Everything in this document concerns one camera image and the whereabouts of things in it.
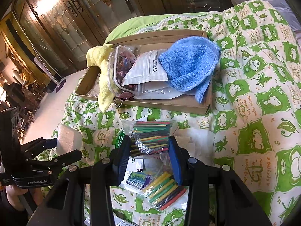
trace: metal screw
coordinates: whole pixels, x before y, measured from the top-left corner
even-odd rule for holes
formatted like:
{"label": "metal screw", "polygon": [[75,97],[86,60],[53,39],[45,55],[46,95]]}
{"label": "metal screw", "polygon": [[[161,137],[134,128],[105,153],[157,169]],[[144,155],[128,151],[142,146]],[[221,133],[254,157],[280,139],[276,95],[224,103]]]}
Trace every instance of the metal screw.
{"label": "metal screw", "polygon": [[223,169],[224,171],[230,171],[231,167],[228,166],[228,165],[223,165],[223,166],[222,166],[222,169]]}
{"label": "metal screw", "polygon": [[72,166],[70,166],[70,167],[68,168],[68,170],[69,170],[70,172],[74,172],[74,171],[76,171],[76,169],[77,169],[77,166],[75,166],[75,165],[72,165]]}
{"label": "metal screw", "polygon": [[101,162],[103,163],[103,164],[108,164],[108,163],[110,163],[110,158],[103,158],[102,160],[101,160]]}
{"label": "metal screw", "polygon": [[195,164],[195,163],[197,162],[197,159],[191,157],[191,158],[188,159],[188,162],[189,162],[190,164]]}

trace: green tube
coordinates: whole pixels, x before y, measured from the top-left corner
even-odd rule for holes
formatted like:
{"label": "green tube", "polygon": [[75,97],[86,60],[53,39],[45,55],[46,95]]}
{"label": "green tube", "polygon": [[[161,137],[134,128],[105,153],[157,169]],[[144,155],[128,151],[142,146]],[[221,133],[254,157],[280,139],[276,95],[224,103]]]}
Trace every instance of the green tube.
{"label": "green tube", "polygon": [[168,177],[167,179],[165,179],[163,182],[159,183],[156,187],[153,188],[153,190],[150,192],[149,195],[151,195],[152,193],[155,193],[158,189],[162,188],[165,184],[167,184],[170,181],[170,178]]}
{"label": "green tube", "polygon": [[169,185],[165,190],[163,190],[162,192],[160,192],[159,194],[155,195],[153,198],[150,199],[150,203],[154,202],[155,200],[157,200],[158,198],[160,198],[162,195],[164,195],[165,193],[167,193],[168,190],[170,190],[175,184],[172,183],[171,185]]}

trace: cardboard box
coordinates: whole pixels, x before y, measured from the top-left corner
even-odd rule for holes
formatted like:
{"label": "cardboard box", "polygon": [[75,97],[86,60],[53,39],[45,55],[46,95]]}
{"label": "cardboard box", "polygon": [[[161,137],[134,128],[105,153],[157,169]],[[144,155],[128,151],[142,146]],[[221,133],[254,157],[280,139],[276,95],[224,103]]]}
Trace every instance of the cardboard box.
{"label": "cardboard box", "polygon": [[[116,40],[112,40],[109,43],[113,44],[113,47],[117,47],[118,45],[139,45],[141,53],[144,53],[151,50],[169,48],[177,40],[189,36],[207,37],[207,34],[205,31],[199,30],[153,31],[122,37]],[[82,82],[76,90],[76,94],[84,99],[97,101],[97,97],[90,97],[86,94],[94,86],[96,77],[99,73],[99,67],[89,67],[82,79]],[[211,98],[212,84],[209,85],[209,88],[207,89],[203,98],[203,102],[200,104],[195,100],[194,96],[189,95],[181,95],[173,99],[132,99],[124,101],[124,104],[205,115],[210,107]]]}

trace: black clamp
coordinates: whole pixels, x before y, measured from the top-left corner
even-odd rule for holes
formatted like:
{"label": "black clamp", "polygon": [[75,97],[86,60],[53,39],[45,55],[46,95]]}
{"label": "black clamp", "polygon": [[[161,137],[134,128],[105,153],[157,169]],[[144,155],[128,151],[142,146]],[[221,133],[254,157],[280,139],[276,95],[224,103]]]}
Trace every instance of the black clamp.
{"label": "black clamp", "polygon": [[[115,226],[109,186],[119,186],[124,179],[130,145],[130,137],[125,136],[119,148],[94,166],[70,166],[27,226],[82,225],[85,184],[91,184],[91,225]],[[210,167],[191,158],[186,149],[179,148],[174,136],[169,140],[169,156],[175,180],[180,186],[189,186],[184,226],[208,226],[210,221],[216,226],[271,226],[251,191],[230,166]],[[210,184],[216,191],[214,216],[209,215]]]}
{"label": "black clamp", "polygon": [[[19,108],[0,112],[0,157],[4,172],[0,173],[3,186],[16,184],[20,188],[40,188],[54,185],[63,167],[82,158],[79,150],[60,155],[52,161],[38,161],[34,158],[46,149],[55,148],[57,139],[39,138],[20,145],[17,136]],[[28,191],[20,200],[29,215],[36,209]]]}

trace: wooden cabinet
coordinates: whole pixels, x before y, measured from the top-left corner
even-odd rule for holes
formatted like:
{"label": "wooden cabinet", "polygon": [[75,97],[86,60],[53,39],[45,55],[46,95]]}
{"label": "wooden cabinet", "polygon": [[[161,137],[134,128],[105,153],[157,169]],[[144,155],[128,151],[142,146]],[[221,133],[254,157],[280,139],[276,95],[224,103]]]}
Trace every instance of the wooden cabinet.
{"label": "wooden cabinet", "polygon": [[114,28],[130,18],[221,10],[222,1],[16,0],[14,11],[41,56],[66,76],[86,68],[88,49],[102,45]]}

